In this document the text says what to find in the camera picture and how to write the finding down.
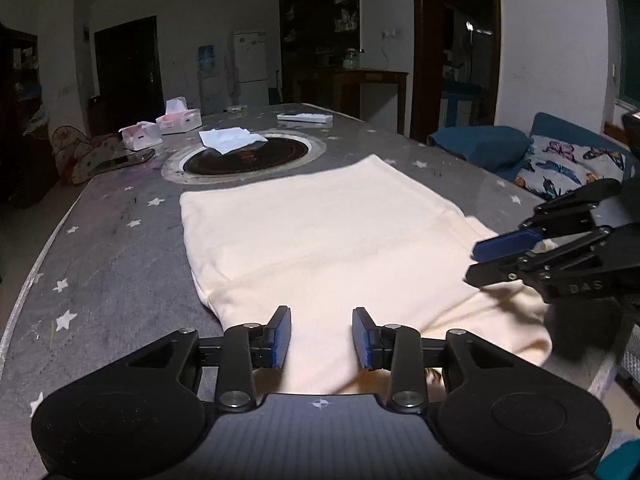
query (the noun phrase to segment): floor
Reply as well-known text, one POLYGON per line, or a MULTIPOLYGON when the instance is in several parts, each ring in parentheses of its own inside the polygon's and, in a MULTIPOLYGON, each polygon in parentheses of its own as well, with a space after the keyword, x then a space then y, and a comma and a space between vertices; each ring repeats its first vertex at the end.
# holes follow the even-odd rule
MULTIPOLYGON (((26 210, 0 205, 0 328, 4 330, 31 266, 50 234, 80 195, 82 187, 54 186, 44 199, 26 210)), ((614 384, 604 401, 615 430, 640 438, 636 416, 640 406, 614 384)))

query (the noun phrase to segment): door frame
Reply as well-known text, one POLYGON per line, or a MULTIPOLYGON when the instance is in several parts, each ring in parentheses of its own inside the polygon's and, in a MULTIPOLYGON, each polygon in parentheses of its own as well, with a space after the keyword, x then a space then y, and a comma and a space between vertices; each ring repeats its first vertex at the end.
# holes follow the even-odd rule
MULTIPOLYGON (((494 46, 491 78, 487 92, 489 120, 495 121, 495 106, 500 77, 502 11, 500 0, 494 3, 494 46)), ((442 51, 444 48, 444 0, 414 0, 414 89, 409 137, 426 142, 436 132, 440 119, 442 92, 442 51)))

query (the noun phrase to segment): white refrigerator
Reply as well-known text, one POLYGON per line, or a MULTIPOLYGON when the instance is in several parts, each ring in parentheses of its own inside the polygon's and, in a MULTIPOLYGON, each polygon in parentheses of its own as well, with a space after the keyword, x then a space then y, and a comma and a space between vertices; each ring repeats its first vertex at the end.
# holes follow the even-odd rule
POLYGON ((259 31, 234 34, 238 104, 251 107, 269 105, 265 37, 259 31))

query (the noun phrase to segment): wooden side table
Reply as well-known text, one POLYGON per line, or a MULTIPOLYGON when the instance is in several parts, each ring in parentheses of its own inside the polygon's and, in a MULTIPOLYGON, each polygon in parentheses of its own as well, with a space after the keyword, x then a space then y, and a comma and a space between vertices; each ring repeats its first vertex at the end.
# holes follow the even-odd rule
POLYGON ((343 112, 342 88, 345 85, 361 85, 362 83, 382 83, 398 85, 398 133, 404 135, 404 110, 406 105, 406 76, 407 72, 390 72, 389 70, 374 70, 372 68, 315 68, 296 72, 293 78, 293 99, 302 100, 300 83, 315 82, 328 83, 333 89, 333 109, 343 112))

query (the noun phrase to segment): smartphone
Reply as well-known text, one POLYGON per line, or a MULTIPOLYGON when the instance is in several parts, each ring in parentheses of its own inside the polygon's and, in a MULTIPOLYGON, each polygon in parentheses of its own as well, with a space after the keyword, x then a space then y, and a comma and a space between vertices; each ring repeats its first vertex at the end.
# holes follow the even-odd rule
POLYGON ((118 156, 116 158, 110 158, 98 164, 89 172, 89 176, 95 176, 100 173, 106 173, 107 171, 119 170, 120 168, 126 168, 127 166, 135 166, 136 164, 142 164, 148 161, 156 154, 156 150, 149 148, 148 150, 141 150, 140 152, 130 153, 129 155, 118 156))

